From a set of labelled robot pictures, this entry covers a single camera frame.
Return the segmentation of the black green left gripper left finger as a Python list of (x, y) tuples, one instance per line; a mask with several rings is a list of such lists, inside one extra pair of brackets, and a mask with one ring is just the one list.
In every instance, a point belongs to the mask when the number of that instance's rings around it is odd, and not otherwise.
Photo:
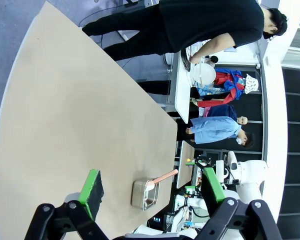
[(96, 223), (104, 196), (101, 172), (91, 169), (78, 196), (59, 207), (40, 204), (25, 235), (26, 240), (62, 240), (66, 233), (75, 232), (82, 240), (107, 240)]

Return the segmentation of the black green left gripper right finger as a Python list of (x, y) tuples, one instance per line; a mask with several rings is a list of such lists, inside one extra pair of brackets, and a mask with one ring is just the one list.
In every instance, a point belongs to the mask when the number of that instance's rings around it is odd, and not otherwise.
[(254, 199), (248, 204), (233, 197), (225, 197), (215, 171), (203, 170), (201, 194), (209, 220), (195, 237), (196, 240), (234, 240), (240, 235), (244, 240), (281, 240), (268, 204)]

